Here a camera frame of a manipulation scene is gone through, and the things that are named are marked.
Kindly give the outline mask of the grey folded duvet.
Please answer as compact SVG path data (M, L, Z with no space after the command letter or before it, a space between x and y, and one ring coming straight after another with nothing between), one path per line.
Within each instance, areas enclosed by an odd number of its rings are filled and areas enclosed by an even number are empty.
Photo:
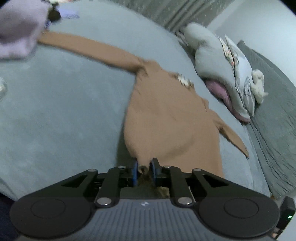
M185 41L195 51L197 74L204 80L215 80L224 85L233 108L243 117L250 118L236 90L234 70L224 56L218 36L198 23L188 24L183 33Z

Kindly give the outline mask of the brown knit sweater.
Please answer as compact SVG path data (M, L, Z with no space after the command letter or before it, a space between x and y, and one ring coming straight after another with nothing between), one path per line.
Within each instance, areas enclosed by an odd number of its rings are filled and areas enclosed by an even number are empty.
M163 166L183 172L201 168L223 177L220 137L245 156L239 135L197 95L194 84L123 49L81 36L46 32L38 43L61 48L135 74L125 114L123 135L129 154L138 162L143 180L151 180L149 165L157 158Z

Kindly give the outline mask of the pink pillow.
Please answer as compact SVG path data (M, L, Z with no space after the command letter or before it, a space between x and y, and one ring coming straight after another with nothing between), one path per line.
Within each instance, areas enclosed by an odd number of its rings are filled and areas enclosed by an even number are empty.
M239 114L232 105L232 101L230 99L230 96L228 94L227 89L224 85L220 84L219 82L215 80L205 80L205 85L208 88L208 90L220 101L222 101L227 109L241 122L243 123L249 123L250 118L245 118L241 114Z

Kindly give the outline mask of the light purple knit garment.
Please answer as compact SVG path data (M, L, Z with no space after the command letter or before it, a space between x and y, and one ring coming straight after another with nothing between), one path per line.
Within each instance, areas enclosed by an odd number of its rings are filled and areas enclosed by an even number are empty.
M23 59L31 53L50 7L43 1L14 0L1 7L1 59Z

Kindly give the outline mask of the floral patterned cloth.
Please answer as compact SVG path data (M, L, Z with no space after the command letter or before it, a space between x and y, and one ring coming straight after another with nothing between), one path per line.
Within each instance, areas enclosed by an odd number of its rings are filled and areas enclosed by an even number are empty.
M228 44L221 38L218 37L221 46L223 48L224 56L227 59L227 61L230 63L233 70L235 70L235 66L239 64L239 60L237 58L237 53L231 50L231 48L228 46Z

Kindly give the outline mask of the grey patterned curtain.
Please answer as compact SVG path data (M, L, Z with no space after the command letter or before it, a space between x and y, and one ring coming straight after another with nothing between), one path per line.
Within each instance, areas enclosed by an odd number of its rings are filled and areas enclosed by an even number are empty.
M170 32L177 32L191 22L208 26L233 3L233 0L121 0L116 2Z

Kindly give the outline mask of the white pillow with swirl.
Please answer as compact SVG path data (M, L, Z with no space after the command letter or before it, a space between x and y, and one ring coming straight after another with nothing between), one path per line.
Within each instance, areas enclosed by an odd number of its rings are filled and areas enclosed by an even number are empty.
M253 83L251 65L243 52L227 35L225 35L225 40L234 60L236 90L242 100L244 108L251 116L254 116L255 98L250 88Z

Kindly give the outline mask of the cream plush toy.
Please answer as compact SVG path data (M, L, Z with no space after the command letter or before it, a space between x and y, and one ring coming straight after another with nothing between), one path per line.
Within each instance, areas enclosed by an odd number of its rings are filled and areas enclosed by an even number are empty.
M251 91L258 104L262 104L268 92L264 91L264 74L256 69L252 71L252 82L250 83Z

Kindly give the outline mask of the grey padded headboard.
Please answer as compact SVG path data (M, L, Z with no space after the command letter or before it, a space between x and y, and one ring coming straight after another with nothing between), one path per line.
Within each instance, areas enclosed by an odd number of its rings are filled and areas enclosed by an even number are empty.
M239 49L253 69L264 74L269 93L247 125L269 190L281 199L295 190L295 86L270 60L248 47Z

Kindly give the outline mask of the violet folded cloth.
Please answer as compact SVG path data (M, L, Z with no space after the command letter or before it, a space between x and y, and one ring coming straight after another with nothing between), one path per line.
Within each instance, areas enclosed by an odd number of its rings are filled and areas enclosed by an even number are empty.
M79 13L76 13L76 12L73 12L73 11L59 11L59 13L61 15L61 19L59 21L50 22L48 19L46 20L45 25L44 25L45 30L48 30L51 27L51 25L59 23L62 20L79 19L80 18Z

